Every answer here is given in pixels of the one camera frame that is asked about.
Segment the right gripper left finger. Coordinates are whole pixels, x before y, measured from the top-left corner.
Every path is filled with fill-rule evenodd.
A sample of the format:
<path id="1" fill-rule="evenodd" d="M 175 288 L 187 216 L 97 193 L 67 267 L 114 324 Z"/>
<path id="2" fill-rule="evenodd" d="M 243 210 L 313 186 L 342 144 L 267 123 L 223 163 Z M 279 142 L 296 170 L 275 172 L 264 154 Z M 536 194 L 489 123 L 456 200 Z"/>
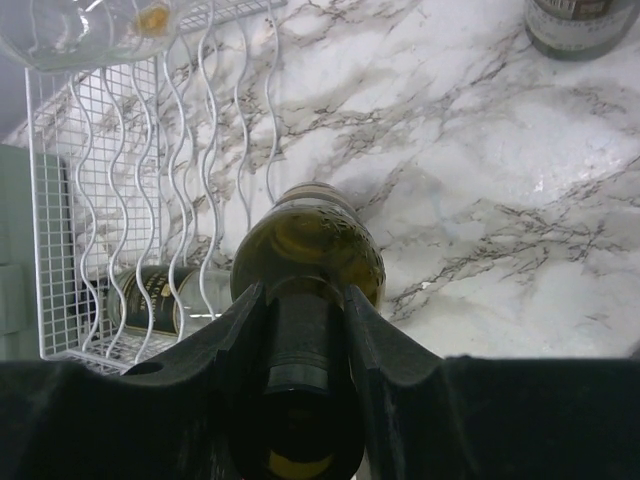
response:
<path id="1" fill-rule="evenodd" d="M 262 286 L 217 320 L 130 368 L 126 401 L 139 426 L 126 434 L 122 479 L 238 479 L 230 448 L 232 397 L 256 359 L 266 315 Z"/>

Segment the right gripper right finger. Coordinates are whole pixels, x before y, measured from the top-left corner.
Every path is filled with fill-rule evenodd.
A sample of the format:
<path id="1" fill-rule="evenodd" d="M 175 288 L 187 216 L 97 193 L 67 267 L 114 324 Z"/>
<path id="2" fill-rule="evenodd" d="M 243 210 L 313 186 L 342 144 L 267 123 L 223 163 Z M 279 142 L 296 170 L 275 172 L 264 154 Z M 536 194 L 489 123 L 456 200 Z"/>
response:
<path id="1" fill-rule="evenodd" d="M 352 377 L 374 479 L 427 479 L 440 430 L 430 381 L 441 359 L 385 320 L 356 286 L 345 291 Z"/>

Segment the green bottle white label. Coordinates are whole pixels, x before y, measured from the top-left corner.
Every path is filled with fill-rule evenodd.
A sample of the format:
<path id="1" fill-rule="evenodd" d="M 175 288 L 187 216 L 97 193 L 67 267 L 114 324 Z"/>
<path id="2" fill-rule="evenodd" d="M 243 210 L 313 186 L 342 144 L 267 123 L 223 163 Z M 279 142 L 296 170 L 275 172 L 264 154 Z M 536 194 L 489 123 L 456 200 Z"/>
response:
<path id="1" fill-rule="evenodd" d="M 241 242 L 231 292 L 261 283 L 259 350 L 234 402 L 230 447 L 246 479 L 349 479 L 364 453 L 344 292 L 378 305 L 379 248 L 344 195 L 307 182 L 286 191 Z"/>

